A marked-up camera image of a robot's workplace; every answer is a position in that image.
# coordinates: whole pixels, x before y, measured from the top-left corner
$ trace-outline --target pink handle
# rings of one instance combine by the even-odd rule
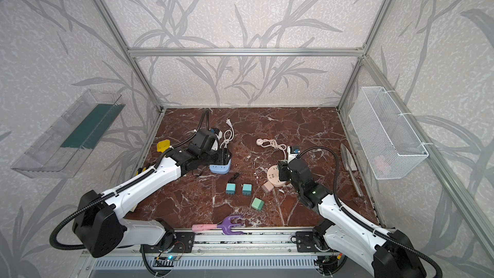
[[[217,229],[217,224],[194,224],[192,225],[192,232],[207,231]]]

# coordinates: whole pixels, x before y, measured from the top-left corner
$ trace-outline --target leaf pattern wallpaper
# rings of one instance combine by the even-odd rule
[[[0,0],[0,272],[68,277],[80,251],[48,244],[91,189],[132,176],[158,117],[90,0]],[[71,179],[28,178],[10,166],[86,89],[120,93],[123,108]],[[70,228],[62,242],[77,242]]]
[[[361,47],[382,0],[105,0],[127,44]],[[356,58],[139,58],[163,105],[335,106]]]
[[[396,0],[370,56],[407,104],[485,215],[494,222],[494,0]],[[494,265],[425,162],[403,179],[376,181],[348,113],[342,113],[389,227],[447,269],[451,277],[494,277]]]

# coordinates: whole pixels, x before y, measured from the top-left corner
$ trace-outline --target beige round power strip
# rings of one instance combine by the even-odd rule
[[[275,187],[283,187],[286,182],[280,182],[280,172],[278,171],[278,166],[273,165],[268,169],[268,180]]]

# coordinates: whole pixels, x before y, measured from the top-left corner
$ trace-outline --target purple fork head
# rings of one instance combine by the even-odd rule
[[[218,228],[220,228],[225,235],[239,235],[244,234],[242,231],[233,232],[232,227],[243,227],[243,223],[232,223],[232,219],[244,219],[242,215],[231,215],[226,217],[220,224],[218,224]]]

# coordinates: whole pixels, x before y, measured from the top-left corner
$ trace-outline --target white power cord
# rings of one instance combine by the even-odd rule
[[[287,160],[287,146],[285,144],[278,144],[276,140],[268,140],[268,139],[257,139],[256,144],[261,146],[261,147],[274,147],[277,150],[280,150],[283,152],[283,156],[285,157],[285,160]]]
[[[219,145],[219,148],[225,147],[228,145],[233,140],[233,137],[235,137],[235,132],[233,131],[233,125],[230,119],[226,120],[226,124],[230,126],[230,129],[226,130],[225,133],[223,133],[223,137],[225,138],[223,142]],[[227,138],[226,133],[230,132],[230,136]]]

